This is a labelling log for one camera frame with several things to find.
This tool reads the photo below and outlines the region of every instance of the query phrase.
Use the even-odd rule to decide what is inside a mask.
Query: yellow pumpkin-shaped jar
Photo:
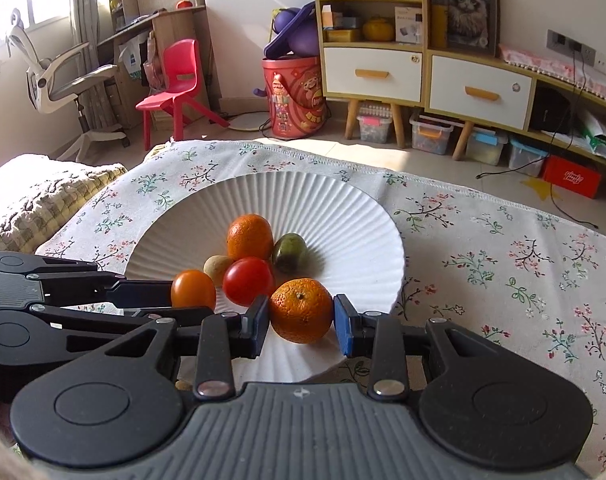
[[[394,41],[396,31],[385,18],[371,18],[363,25],[363,36],[368,41]]]

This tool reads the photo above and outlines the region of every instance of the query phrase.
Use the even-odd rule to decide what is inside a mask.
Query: chair armrest
[[[37,85],[39,85],[40,88],[44,88],[48,84],[48,81],[54,77],[54,73],[62,64],[69,61],[72,57],[80,54],[80,52],[88,45],[88,42],[80,43],[77,46],[73,46],[71,49],[55,57],[50,63],[49,67],[45,70],[45,72],[43,72],[43,74],[39,78],[39,81],[37,81]]]

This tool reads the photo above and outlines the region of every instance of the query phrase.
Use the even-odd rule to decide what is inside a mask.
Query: yellow star
[[[545,200],[549,198],[550,194],[553,194],[555,199],[561,198],[558,193],[552,189],[550,183],[542,180],[541,178],[534,178],[533,176],[530,176],[529,178],[520,182],[524,186],[531,187],[534,191],[536,191],[536,194],[542,202],[545,202]]]

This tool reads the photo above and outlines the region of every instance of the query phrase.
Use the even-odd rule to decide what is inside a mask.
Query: metal screw
[[[203,381],[196,388],[196,392],[202,397],[208,397],[208,399],[219,399],[225,397],[232,389],[225,381]]]
[[[405,386],[395,379],[382,379],[374,383],[374,392],[384,397],[393,397],[402,394]]]

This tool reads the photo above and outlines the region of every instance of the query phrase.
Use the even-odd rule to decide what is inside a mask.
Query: orange
[[[209,306],[217,304],[217,289],[212,278],[197,269],[184,270],[176,275],[170,290],[172,307]]]
[[[233,260],[248,256],[269,260],[273,247],[270,222],[262,216],[240,216],[227,229],[227,256]]]
[[[333,319],[332,297],[317,280],[291,280],[270,298],[272,328],[293,343],[313,343],[321,339]]]

